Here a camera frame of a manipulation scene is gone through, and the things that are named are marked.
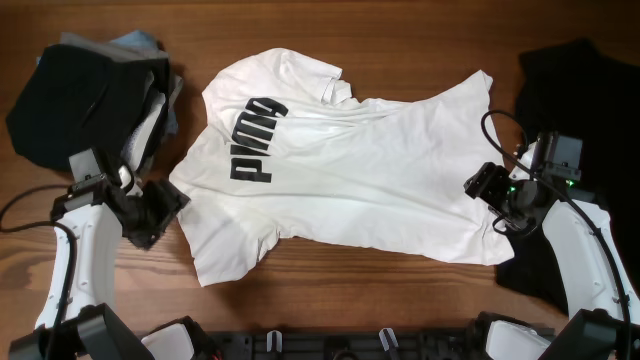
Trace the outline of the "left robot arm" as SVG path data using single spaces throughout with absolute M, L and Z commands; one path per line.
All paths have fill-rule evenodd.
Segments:
M 56 256 L 44 308 L 31 334 L 12 341 L 12 359 L 205 359 L 207 336 L 185 317 L 138 337 L 115 313 L 121 239 L 148 250 L 189 199 L 168 180 L 138 184 L 122 160 L 92 148 L 70 156 L 74 177 L 45 226 Z

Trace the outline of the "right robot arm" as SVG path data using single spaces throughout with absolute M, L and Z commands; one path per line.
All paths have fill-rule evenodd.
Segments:
M 482 165 L 464 189 L 487 203 L 511 234 L 543 233 L 556 258 L 569 323 L 549 340 L 530 325 L 493 320 L 489 359 L 636 359 L 639 299 L 622 267 L 610 216 L 576 185 L 582 142 L 542 133 L 513 171 Z

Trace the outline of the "white Puma t-shirt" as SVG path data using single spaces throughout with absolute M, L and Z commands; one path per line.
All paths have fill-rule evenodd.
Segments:
M 198 281 L 244 277 L 282 238 L 497 265 L 512 258 L 465 181 L 499 154 L 476 71 L 426 100 L 356 99 L 339 67 L 274 48 L 203 90 L 207 124 L 170 174 Z

